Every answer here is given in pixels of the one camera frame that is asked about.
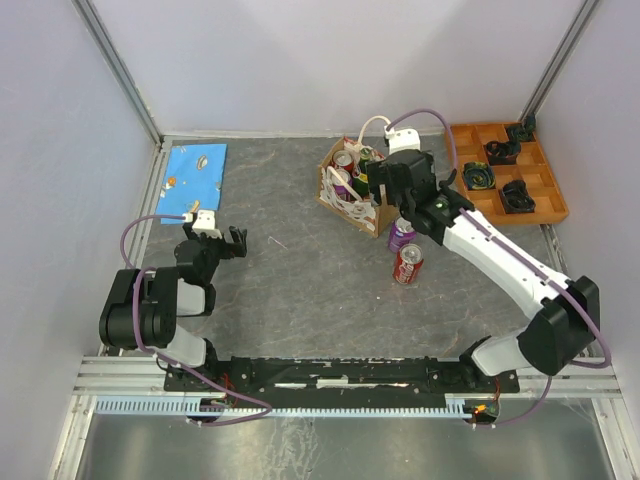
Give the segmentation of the green glass Perrier bottle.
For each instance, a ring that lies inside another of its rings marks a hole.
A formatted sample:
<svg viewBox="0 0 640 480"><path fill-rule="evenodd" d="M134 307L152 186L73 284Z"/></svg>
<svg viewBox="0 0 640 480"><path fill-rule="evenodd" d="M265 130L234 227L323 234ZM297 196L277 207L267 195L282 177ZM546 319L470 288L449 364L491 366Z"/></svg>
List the green glass Perrier bottle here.
<svg viewBox="0 0 640 480"><path fill-rule="evenodd" d="M372 161L372 149L362 147L359 151L359 159L354 164L352 171L352 186L356 193L365 198L369 195L369 183L367 176L367 165Z"/></svg>

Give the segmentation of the purple Fanta can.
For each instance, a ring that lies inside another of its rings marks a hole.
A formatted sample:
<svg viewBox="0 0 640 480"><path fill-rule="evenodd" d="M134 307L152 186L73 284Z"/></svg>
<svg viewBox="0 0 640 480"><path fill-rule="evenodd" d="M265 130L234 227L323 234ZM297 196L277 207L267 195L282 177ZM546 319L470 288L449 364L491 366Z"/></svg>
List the purple Fanta can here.
<svg viewBox="0 0 640 480"><path fill-rule="evenodd" d="M388 248L397 253L404 245L411 243L416 237L416 231L411 223L402 217L398 217L391 224L388 239Z"/></svg>
<svg viewBox="0 0 640 480"><path fill-rule="evenodd" d="M351 191L349 190L352 183L350 173L343 169L334 169L331 167L329 169L329 178L331 179L337 198L350 202L352 200Z"/></svg>

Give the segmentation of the red Coke can front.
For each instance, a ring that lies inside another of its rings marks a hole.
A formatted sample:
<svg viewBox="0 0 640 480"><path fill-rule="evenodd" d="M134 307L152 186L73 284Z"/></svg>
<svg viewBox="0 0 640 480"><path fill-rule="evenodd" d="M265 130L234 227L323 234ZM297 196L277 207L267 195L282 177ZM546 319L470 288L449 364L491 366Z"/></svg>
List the red Coke can front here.
<svg viewBox="0 0 640 480"><path fill-rule="evenodd" d="M424 263L422 249L413 243L402 246L397 254L393 269L393 278L403 285L411 284Z"/></svg>

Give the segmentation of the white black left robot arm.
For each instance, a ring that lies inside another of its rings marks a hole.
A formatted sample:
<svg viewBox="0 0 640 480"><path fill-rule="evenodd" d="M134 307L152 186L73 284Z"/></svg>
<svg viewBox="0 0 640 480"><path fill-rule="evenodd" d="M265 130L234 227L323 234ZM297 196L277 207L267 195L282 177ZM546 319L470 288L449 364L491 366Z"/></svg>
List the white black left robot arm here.
<svg viewBox="0 0 640 480"><path fill-rule="evenodd" d="M229 228L231 239L217 233L196 233L187 225L186 239L174 249L176 265L144 274L140 269L117 272L99 320L99 336L108 347L148 349L163 358L177 378L187 367L187 379L209 390L221 378L212 343L178 325L180 317L207 317L217 293L212 283L223 260L244 258L247 231Z"/></svg>

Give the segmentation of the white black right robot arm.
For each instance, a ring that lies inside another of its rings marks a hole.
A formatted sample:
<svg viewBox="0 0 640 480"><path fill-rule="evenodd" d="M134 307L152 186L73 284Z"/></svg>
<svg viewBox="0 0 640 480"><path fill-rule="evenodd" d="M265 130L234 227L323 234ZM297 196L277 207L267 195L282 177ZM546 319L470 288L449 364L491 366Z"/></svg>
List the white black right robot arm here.
<svg viewBox="0 0 640 480"><path fill-rule="evenodd" d="M371 199L398 208L414 230L481 270L519 306L529 324L478 342L458 368L467 389L481 391L508 370L533 367L547 376L603 339L599 289L586 276L572 280L502 235L473 203L437 181L427 152L402 150L366 166Z"/></svg>

